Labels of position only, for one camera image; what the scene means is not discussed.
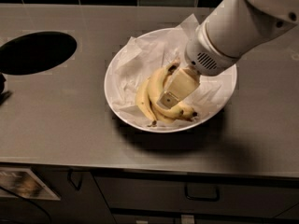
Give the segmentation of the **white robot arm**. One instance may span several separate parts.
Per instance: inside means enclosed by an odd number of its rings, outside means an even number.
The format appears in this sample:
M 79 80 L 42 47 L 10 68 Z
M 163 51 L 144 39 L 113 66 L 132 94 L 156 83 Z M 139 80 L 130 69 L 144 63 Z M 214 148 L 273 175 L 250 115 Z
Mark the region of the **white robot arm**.
M 171 108 L 193 93 L 199 77 L 214 77 L 251 49 L 298 25 L 299 0 L 223 0 L 187 42 L 186 66 L 164 87 L 157 101 Z

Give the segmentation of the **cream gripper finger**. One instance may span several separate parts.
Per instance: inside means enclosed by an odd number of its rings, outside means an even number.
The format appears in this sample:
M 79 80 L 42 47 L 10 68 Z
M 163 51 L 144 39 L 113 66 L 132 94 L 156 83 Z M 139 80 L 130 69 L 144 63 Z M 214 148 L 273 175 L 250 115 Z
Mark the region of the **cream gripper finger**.
M 170 109 L 193 93 L 200 85 L 200 74 L 190 66 L 179 68 L 166 82 L 157 105 Z

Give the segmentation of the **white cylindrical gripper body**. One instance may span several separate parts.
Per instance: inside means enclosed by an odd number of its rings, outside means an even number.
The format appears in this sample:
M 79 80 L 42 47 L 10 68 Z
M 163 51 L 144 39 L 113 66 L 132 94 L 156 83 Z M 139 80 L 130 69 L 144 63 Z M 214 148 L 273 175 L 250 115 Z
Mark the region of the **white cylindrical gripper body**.
M 185 60 L 202 76 L 214 77 L 233 66 L 239 56 L 230 56 L 212 43 L 204 21 L 197 26 L 185 48 Z

